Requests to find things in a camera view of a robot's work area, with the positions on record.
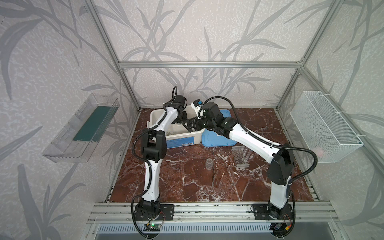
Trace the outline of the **blue plastic lid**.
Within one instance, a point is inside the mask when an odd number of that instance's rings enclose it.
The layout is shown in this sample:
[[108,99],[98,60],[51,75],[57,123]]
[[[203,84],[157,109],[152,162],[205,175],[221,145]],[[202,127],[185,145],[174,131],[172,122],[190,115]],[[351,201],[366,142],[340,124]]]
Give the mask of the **blue plastic lid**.
[[236,145],[237,142],[205,128],[202,134],[202,144],[205,147],[231,147]]

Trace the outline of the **white plastic bin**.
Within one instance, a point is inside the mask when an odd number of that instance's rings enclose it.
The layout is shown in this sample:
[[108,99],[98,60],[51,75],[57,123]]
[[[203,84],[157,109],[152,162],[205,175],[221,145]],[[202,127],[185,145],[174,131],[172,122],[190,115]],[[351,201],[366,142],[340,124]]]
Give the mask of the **white plastic bin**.
[[199,144],[205,129],[188,132],[182,124],[172,124],[177,116],[177,109],[172,107],[168,107],[167,111],[164,109],[153,110],[150,120],[147,122],[147,128],[158,125],[155,130],[163,130],[166,133],[168,149]]

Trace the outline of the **clear test tube rack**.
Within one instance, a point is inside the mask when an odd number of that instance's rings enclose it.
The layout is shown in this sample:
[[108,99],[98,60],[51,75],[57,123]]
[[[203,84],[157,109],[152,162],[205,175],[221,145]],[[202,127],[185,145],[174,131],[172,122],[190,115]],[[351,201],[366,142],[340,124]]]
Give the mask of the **clear test tube rack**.
[[239,170],[249,167],[249,158],[251,156],[251,150],[249,148],[246,146],[234,146],[232,147],[232,153],[236,169]]

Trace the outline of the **small glass jar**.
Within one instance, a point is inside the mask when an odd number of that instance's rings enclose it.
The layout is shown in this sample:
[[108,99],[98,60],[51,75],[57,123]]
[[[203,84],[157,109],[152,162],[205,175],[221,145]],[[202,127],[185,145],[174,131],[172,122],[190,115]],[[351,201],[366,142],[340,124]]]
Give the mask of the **small glass jar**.
[[212,170],[214,166],[214,161],[212,159],[207,159],[205,166],[207,171]]

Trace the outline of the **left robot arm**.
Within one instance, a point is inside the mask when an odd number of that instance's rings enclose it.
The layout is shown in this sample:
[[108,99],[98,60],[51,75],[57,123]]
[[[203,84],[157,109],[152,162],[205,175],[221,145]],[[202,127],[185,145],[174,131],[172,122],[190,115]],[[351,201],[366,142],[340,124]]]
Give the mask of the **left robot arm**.
[[138,208],[154,215],[160,212],[159,177],[163,158],[167,153],[166,133],[175,123],[181,123],[187,117],[184,109],[188,101],[181,95],[175,95],[163,104],[163,114],[142,136],[141,153],[145,160],[145,192]]

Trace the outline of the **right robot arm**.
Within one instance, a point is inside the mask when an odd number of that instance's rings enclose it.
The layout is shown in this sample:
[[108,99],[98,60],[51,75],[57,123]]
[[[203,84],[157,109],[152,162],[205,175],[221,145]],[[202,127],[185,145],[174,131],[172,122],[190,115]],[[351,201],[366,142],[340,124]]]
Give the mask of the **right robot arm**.
[[218,105],[213,102],[204,104],[196,100],[191,103],[191,107],[197,116],[184,122],[185,128],[189,131],[192,129],[213,131],[244,145],[270,164],[268,169],[268,178],[271,180],[269,208],[271,211],[281,212],[290,198],[289,190],[295,168],[292,151],[288,149],[289,145],[269,141],[249,130],[241,123],[237,113],[234,118],[224,117]]

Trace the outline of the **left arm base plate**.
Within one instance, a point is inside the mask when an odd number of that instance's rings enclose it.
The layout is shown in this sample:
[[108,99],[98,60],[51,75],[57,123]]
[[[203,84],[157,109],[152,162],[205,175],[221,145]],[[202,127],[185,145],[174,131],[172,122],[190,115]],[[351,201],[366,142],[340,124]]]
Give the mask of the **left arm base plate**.
[[149,221],[155,217],[157,221],[171,221],[174,218],[175,205],[160,204],[157,206],[137,205],[134,210],[135,220]]

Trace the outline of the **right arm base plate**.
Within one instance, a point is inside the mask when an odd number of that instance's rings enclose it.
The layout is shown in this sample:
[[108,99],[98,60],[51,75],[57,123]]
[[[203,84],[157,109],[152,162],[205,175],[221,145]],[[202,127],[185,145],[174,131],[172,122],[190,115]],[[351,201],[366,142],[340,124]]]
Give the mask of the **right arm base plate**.
[[251,212],[256,220],[293,220],[295,211],[293,205],[286,203],[282,209],[277,208],[271,203],[252,204]]

